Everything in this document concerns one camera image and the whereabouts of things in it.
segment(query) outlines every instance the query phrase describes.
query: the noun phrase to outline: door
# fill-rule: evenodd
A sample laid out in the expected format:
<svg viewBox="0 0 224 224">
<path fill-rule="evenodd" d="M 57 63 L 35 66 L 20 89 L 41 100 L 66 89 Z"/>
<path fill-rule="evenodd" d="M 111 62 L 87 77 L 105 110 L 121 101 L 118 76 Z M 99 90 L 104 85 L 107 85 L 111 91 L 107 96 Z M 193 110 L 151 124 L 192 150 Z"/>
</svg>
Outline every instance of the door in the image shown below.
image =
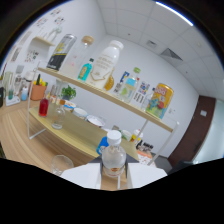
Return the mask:
<svg viewBox="0 0 224 224">
<path fill-rule="evenodd" d="M 188 129 L 168 158 L 172 166 L 175 166 L 180 160 L 192 161 L 194 159 L 211 125 L 215 102 L 215 98 L 199 96 Z"/>
</svg>

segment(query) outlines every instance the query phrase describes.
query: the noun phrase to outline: bottle cap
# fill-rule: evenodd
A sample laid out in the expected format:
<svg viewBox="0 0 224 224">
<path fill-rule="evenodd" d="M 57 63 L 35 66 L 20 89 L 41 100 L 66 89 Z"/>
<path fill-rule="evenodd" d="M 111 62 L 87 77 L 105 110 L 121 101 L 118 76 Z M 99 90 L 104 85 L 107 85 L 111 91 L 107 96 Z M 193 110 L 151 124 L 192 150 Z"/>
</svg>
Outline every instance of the bottle cap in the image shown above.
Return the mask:
<svg viewBox="0 0 224 224">
<path fill-rule="evenodd" d="M 124 48 L 124 45 L 121 42 L 117 41 L 117 40 L 112 40 L 110 42 L 110 45 L 115 46 L 115 47 L 118 47 L 121 50 L 123 50 L 123 48 Z"/>
<path fill-rule="evenodd" d="M 134 72 L 139 74 L 139 73 L 141 72 L 141 69 L 140 69 L 140 68 L 135 67 L 135 68 L 134 68 Z"/>
<path fill-rule="evenodd" d="M 91 36 L 84 36 L 82 42 L 91 45 L 94 42 L 94 38 Z"/>
<path fill-rule="evenodd" d="M 117 130 L 112 130 L 107 133 L 107 142 L 109 145 L 119 145 L 121 143 L 121 133 Z"/>
<path fill-rule="evenodd" d="M 60 105 L 65 105 L 65 100 L 60 100 Z"/>
</svg>

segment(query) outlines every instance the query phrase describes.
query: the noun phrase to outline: potted plant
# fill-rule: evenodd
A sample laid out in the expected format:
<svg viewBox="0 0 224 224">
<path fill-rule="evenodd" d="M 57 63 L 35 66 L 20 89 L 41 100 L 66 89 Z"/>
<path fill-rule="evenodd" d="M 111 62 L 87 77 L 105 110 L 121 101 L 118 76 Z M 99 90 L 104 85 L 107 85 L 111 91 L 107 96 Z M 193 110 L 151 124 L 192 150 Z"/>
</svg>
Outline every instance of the potted plant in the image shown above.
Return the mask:
<svg viewBox="0 0 224 224">
<path fill-rule="evenodd" d="M 76 97 L 76 89 L 68 85 L 67 88 L 62 88 L 61 97 L 63 100 L 71 100 Z"/>
</svg>

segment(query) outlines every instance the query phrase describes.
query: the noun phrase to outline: yellow bottle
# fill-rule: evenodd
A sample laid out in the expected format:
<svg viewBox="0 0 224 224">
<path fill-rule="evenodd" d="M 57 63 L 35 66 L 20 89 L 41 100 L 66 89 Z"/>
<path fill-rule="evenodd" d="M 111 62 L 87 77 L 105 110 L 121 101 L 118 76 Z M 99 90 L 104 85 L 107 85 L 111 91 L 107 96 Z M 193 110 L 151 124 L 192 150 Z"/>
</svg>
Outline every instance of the yellow bottle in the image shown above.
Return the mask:
<svg viewBox="0 0 224 224">
<path fill-rule="evenodd" d="M 104 89 L 105 89 L 106 91 L 109 91 L 109 90 L 114 86 L 114 78 L 113 78 L 113 76 L 112 76 L 112 74 L 113 74 L 113 72 L 114 72 L 114 69 L 115 69 L 115 68 L 113 68 L 112 72 L 110 73 L 110 76 L 109 76 L 109 78 L 108 78 L 108 80 L 107 80 L 107 82 L 106 82 L 106 84 L 105 84 L 105 86 L 104 86 Z"/>
</svg>

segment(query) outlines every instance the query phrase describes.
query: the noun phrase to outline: product poster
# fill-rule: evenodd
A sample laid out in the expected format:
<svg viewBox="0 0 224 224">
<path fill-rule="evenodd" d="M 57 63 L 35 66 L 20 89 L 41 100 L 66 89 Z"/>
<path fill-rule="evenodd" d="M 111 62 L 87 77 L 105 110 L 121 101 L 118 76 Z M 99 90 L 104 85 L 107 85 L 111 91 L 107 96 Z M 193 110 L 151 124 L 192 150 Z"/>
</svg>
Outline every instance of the product poster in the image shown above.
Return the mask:
<svg viewBox="0 0 224 224">
<path fill-rule="evenodd" d="M 57 8 L 57 9 L 54 9 L 54 10 L 50 13 L 50 15 L 51 15 L 51 16 L 56 16 L 56 15 L 58 15 L 60 12 L 61 12 L 61 9 Z"/>
<path fill-rule="evenodd" d="M 61 25 L 65 21 L 64 17 L 58 17 L 54 20 L 57 25 Z"/>
<path fill-rule="evenodd" d="M 15 50 L 15 48 L 16 48 L 16 45 L 14 45 L 14 46 L 11 48 L 11 50 L 9 51 L 9 53 L 8 53 L 6 59 L 5 59 L 6 62 L 8 62 L 9 59 L 11 58 L 11 56 L 12 56 L 12 52 Z"/>
<path fill-rule="evenodd" d="M 32 33 L 31 31 L 28 31 L 28 32 L 22 37 L 22 39 L 21 39 L 20 42 L 19 42 L 19 45 L 20 45 L 20 46 L 22 46 L 22 45 L 26 42 L 26 40 L 28 39 L 28 37 L 30 36 L 31 33 Z"/>
<path fill-rule="evenodd" d="M 43 17 L 41 19 L 39 19 L 35 24 L 34 26 L 37 26 L 37 27 L 41 27 L 44 23 L 47 22 L 47 18 Z"/>
<path fill-rule="evenodd" d="M 13 56 L 12 56 L 12 62 L 15 62 L 16 61 L 16 59 L 17 59 L 17 57 L 18 57 L 18 55 L 19 55 L 19 52 L 21 51 L 21 47 L 17 47 L 16 48 L 16 51 L 14 52 L 14 54 L 13 54 Z"/>
<path fill-rule="evenodd" d="M 29 50 L 27 52 L 25 62 L 34 63 L 38 55 L 39 52 L 37 52 L 36 50 Z"/>
</svg>

